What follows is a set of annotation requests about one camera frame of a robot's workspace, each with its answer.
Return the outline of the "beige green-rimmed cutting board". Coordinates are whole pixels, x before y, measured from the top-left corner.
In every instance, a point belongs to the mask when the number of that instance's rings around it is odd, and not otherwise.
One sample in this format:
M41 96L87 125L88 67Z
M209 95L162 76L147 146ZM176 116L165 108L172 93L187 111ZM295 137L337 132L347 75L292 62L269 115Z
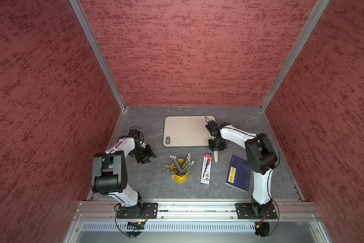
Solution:
M168 116L165 118L163 132L164 147L208 147L212 136L206 123L214 116Z

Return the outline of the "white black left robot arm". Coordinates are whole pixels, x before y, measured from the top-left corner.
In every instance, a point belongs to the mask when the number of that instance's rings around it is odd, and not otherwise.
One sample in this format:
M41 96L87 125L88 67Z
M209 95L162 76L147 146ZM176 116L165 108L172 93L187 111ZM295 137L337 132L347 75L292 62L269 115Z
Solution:
M111 149L94 155L92 191L114 198L126 212L133 214L143 210L143 203L139 192L128 185L127 156L135 157L140 164L156 157L150 145L142 146L137 138L120 138Z

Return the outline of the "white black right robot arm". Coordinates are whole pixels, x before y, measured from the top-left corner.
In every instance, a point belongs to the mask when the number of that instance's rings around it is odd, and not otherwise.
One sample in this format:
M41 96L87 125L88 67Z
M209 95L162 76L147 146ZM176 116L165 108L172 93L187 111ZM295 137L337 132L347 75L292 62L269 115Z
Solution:
M273 205L271 197L271 173L279 163L276 147L264 133L253 134L240 130L229 123L217 124L210 120L205 125L211 135L209 149L214 152L214 161L218 162L218 153L227 148L227 142L233 142L245 149L247 162L253 171L253 194L251 208L262 213Z

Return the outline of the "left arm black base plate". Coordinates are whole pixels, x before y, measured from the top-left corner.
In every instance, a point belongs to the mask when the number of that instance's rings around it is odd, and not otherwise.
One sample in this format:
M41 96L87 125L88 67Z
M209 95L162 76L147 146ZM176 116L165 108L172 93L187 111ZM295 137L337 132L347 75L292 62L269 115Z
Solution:
M117 204L114 209L117 219L156 219L159 204L156 202L139 203L133 207L123 207Z

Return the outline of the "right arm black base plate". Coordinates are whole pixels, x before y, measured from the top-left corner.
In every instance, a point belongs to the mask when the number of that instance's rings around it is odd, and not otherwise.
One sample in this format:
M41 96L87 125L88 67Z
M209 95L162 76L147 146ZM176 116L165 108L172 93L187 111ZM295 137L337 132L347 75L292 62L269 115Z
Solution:
M278 219L277 211L272 202L265 205L258 203L236 203L236 213L238 219L263 220Z

